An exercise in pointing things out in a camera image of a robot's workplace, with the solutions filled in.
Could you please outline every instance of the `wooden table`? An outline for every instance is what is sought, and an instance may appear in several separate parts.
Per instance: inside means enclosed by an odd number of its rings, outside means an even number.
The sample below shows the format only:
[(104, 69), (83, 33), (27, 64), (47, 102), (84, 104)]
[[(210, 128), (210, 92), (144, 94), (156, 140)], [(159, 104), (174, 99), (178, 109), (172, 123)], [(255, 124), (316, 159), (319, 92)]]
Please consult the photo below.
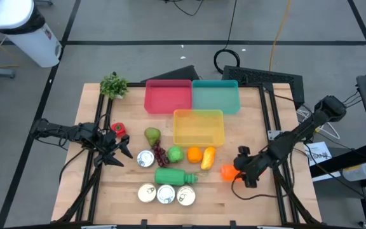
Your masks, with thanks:
[[(292, 97), (288, 84), (276, 84), (274, 90), (277, 95)], [(84, 85), (75, 123), (94, 121), (98, 95), (99, 84)], [(240, 200), (231, 192), (231, 183), (223, 182), (220, 178), (221, 165), (233, 162), (238, 153), (238, 146), (249, 146), (251, 154), (256, 154), (267, 144), (261, 98), (257, 88), (240, 88), (241, 110), (236, 115), (224, 116), (226, 142), (217, 148), (215, 162), (210, 171), (202, 172), (200, 164), (191, 164), (186, 158), (183, 162), (171, 166), (199, 173), (199, 181), (193, 185), (196, 201), (189, 207), (180, 205), (178, 201), (164, 205), (157, 200), (145, 204), (138, 199), (138, 188), (142, 183), (154, 183), (154, 171), (158, 167), (154, 164), (150, 168), (141, 168), (137, 164), (138, 153), (150, 148), (144, 137), (144, 130), (147, 127), (160, 129), (161, 146), (166, 150), (173, 146), (173, 115), (148, 114), (144, 109), (144, 97), (144, 87), (132, 87), (124, 99), (116, 99), (113, 102), (111, 123), (120, 121), (125, 124), (130, 135), (128, 147), (134, 159), (131, 160), (119, 152), (116, 158), (123, 162), (125, 167), (105, 166), (102, 169), (94, 223), (139, 225), (141, 219), (147, 219), (150, 225), (228, 225), (230, 220), (235, 220), (237, 225), (281, 224), (276, 198)], [(266, 99), (270, 109), (267, 93)], [(282, 129), (292, 130), (297, 125), (293, 103), (281, 98), (276, 98), (276, 102)], [(274, 127), (273, 115), (271, 112), (269, 115), (271, 126)], [(297, 148), (303, 150), (302, 144), (298, 144)], [(67, 160), (79, 150), (80, 145), (72, 143)], [(79, 194), (86, 157), (87, 153), (81, 155), (63, 173), (52, 219), (61, 217)], [(317, 220), (321, 220), (307, 158), (295, 150), (293, 165), (295, 193), (306, 209)], [(276, 195), (271, 170), (265, 171), (260, 179), (258, 188), (245, 188), (242, 182), (237, 182), (234, 188), (243, 197), (259, 193)], [(87, 218), (89, 204), (90, 197), (87, 197), (83, 219)], [(287, 219), (291, 221), (287, 198), (285, 205)]]

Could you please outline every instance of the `yellow plastic bin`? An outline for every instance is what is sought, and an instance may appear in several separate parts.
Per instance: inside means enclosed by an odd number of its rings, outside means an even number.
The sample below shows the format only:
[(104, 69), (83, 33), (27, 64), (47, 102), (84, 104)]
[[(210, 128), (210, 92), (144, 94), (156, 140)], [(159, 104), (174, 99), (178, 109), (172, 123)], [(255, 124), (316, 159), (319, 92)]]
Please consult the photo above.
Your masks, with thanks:
[(173, 143), (177, 146), (221, 146), (224, 144), (221, 110), (175, 110)]

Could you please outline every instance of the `potted plant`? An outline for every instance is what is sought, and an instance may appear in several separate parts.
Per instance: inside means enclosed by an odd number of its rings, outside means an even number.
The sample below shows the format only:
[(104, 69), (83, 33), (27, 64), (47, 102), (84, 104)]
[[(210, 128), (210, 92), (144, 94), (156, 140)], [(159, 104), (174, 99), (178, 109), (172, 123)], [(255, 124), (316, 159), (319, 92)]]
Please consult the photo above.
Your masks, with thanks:
[(122, 99), (128, 92), (127, 83), (126, 79), (121, 79), (115, 72), (112, 72), (109, 76), (104, 76), (104, 79), (101, 81), (100, 93), (108, 96), (110, 99)]

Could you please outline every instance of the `white paper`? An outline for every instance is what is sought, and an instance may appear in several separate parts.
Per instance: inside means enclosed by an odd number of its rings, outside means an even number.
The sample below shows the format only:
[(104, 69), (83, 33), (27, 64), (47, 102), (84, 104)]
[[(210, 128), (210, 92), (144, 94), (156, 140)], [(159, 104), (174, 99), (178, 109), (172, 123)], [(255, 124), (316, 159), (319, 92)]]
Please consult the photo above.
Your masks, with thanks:
[[(330, 151), (329, 151), (327, 145), (325, 144), (325, 142), (311, 143), (311, 144), (308, 144), (308, 146), (310, 147), (311, 154), (317, 163), (324, 162), (331, 158)], [(307, 148), (307, 146), (304, 146), (304, 150), (309, 158), (309, 166), (315, 165), (315, 162), (313, 161), (313, 159), (311, 158), (311, 155), (309, 153), (309, 148)], [(340, 176), (340, 172), (333, 172), (331, 174), (335, 177)], [(328, 178), (332, 178), (332, 176), (326, 174), (326, 175), (322, 175), (319, 177), (315, 177), (315, 178), (313, 178), (313, 182), (322, 181), (322, 180), (328, 179)]]

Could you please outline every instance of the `can lid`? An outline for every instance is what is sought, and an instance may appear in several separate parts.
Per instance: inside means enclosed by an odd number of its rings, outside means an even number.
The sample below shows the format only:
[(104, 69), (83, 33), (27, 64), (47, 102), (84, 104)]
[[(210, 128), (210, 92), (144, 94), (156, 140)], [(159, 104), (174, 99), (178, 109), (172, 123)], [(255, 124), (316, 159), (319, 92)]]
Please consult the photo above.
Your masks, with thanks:
[(155, 161), (155, 156), (152, 151), (144, 150), (138, 154), (137, 161), (141, 167), (149, 167)]
[(164, 184), (159, 187), (157, 198), (162, 204), (170, 204), (175, 199), (175, 195), (175, 189), (168, 184)]
[(143, 184), (138, 190), (138, 198), (144, 203), (149, 203), (156, 196), (156, 188), (151, 183)]
[(189, 206), (196, 200), (196, 193), (192, 187), (185, 185), (179, 188), (176, 198), (181, 205)]

